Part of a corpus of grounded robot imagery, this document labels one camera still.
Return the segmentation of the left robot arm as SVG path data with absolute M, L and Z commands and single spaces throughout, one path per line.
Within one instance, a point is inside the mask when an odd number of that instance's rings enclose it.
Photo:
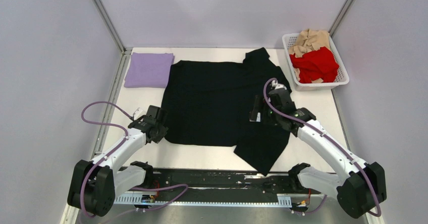
M 88 217 L 105 216 L 116 197 L 134 187 L 149 190 L 154 186 L 153 167 L 134 161 L 124 163 L 148 143 L 159 143 L 167 134 L 167 111 L 154 105 L 146 114 L 130 119 L 127 127 L 118 126 L 123 136 L 108 150 L 92 160 L 76 163 L 71 179 L 67 204 L 81 209 Z

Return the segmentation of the black t shirt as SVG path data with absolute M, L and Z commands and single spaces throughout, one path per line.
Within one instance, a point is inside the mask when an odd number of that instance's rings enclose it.
M 266 175 L 285 150 L 290 133 L 249 119 L 267 80 L 289 85 L 265 48 L 241 63 L 181 60 L 171 66 L 162 108 L 166 140 L 174 144 L 234 147 L 234 153 Z

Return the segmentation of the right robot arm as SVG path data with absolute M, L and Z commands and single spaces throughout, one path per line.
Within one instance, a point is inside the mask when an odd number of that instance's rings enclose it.
M 386 200 L 384 168 L 377 162 L 367 163 L 343 148 L 306 108 L 295 108 L 286 88 L 257 95 L 250 111 L 251 121 L 276 126 L 308 144 L 334 170 L 330 174 L 299 163 L 288 174 L 294 192 L 312 189 L 335 198 L 352 218 L 369 213 L 382 215 L 380 203 Z

